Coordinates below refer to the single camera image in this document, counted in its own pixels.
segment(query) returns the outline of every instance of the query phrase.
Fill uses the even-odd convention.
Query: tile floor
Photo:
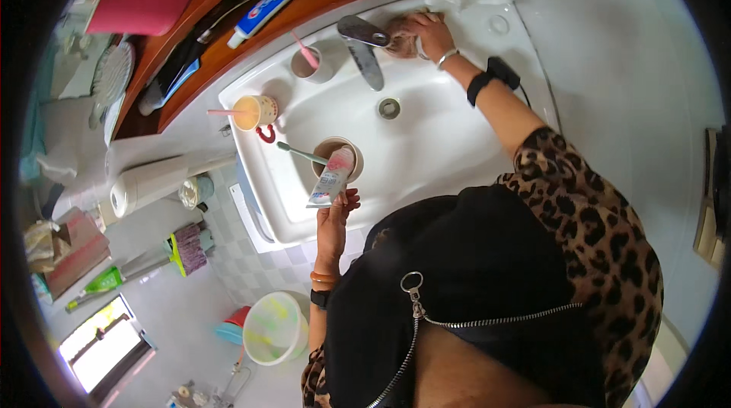
[[[225,166],[209,175],[215,185],[215,194],[206,200],[208,211],[203,219],[211,229],[215,247],[208,252],[208,262],[231,300],[240,306],[253,305],[275,290],[295,291],[309,297],[310,272],[317,256],[316,242],[257,254],[228,189],[237,183],[236,166]],[[369,230],[365,227],[346,234],[345,253],[340,260],[342,273],[361,255]]]

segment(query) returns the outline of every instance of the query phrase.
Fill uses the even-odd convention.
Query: hand
[[[357,189],[348,189],[329,208],[317,211],[317,258],[338,262],[345,251],[345,222],[351,211],[361,207]]]
[[[411,13],[405,28],[421,38],[421,47],[432,62],[455,47],[452,33],[444,24],[443,13]]]

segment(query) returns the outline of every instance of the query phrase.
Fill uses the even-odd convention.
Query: white sink
[[[359,16],[383,26],[395,14],[422,5],[423,0],[398,1]],[[507,20],[507,34],[487,31],[495,14]],[[473,8],[459,16],[448,15],[447,23],[457,46],[478,65],[485,64],[488,56],[505,58],[521,75],[534,111],[558,129],[543,72],[512,6]],[[377,50],[385,86],[373,92],[334,26],[303,41],[319,47],[334,65],[332,80],[318,85],[296,78],[289,70],[297,50],[292,45],[224,89],[219,100],[231,108],[244,95],[274,97],[280,106],[277,141],[291,147],[311,152],[324,138],[339,136],[360,148],[363,170],[352,187],[360,189],[362,206],[349,218],[349,229],[372,225],[417,200],[492,184],[512,169],[482,114],[469,105],[460,85],[437,72],[432,63],[397,60]],[[400,103],[401,112],[393,120],[378,113],[385,98]],[[234,138],[273,237],[283,244],[314,238],[316,211],[305,208],[317,179],[310,162],[264,143],[252,131],[234,130]]]

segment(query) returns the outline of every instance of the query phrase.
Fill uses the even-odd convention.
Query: faucet handle
[[[338,21],[338,33],[343,38],[352,39],[370,46],[386,47],[391,36],[370,22],[349,14]]]

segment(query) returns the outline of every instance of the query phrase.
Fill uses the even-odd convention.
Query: silver bracelet
[[[455,54],[459,54],[459,49],[457,49],[456,47],[453,47],[452,49],[445,52],[444,55],[442,56],[442,58],[439,59],[439,62],[436,63],[436,69],[441,70],[444,61],[447,60],[448,58],[454,56]]]

